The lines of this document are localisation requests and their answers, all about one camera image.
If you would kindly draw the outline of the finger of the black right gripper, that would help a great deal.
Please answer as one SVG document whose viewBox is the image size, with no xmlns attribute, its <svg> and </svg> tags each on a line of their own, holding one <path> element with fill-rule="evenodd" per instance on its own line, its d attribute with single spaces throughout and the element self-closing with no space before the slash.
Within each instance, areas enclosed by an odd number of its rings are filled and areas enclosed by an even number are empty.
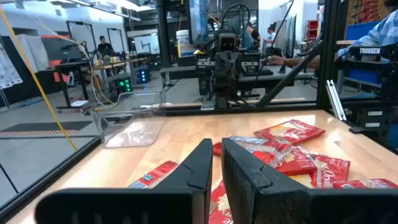
<svg viewBox="0 0 398 224">
<path fill-rule="evenodd" d="M 241 72 L 242 72 L 242 66 L 239 62 L 228 63 L 228 77 L 229 77 L 231 93 L 236 93 L 236 83 Z"/>
<path fill-rule="evenodd" d="M 215 65 L 215 92 L 222 92 L 228 88 L 228 75 L 224 62 Z"/>
</svg>

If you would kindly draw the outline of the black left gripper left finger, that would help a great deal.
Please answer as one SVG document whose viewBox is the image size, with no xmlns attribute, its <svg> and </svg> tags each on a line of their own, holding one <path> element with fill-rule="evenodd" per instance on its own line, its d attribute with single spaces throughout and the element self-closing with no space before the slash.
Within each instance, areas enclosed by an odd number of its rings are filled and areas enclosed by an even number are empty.
<svg viewBox="0 0 398 224">
<path fill-rule="evenodd" d="M 213 143 L 203 139 L 152 189 L 62 189 L 37 204 L 37 223 L 207 223 Z"/>
</svg>

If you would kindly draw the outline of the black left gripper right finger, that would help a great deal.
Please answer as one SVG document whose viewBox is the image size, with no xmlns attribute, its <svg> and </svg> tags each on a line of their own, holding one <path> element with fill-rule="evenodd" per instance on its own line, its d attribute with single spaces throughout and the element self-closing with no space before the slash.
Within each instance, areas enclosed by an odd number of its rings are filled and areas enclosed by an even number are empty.
<svg viewBox="0 0 398 224">
<path fill-rule="evenodd" d="M 221 164 L 235 223 L 397 223 L 396 189 L 310 189 L 229 138 Z"/>
</svg>

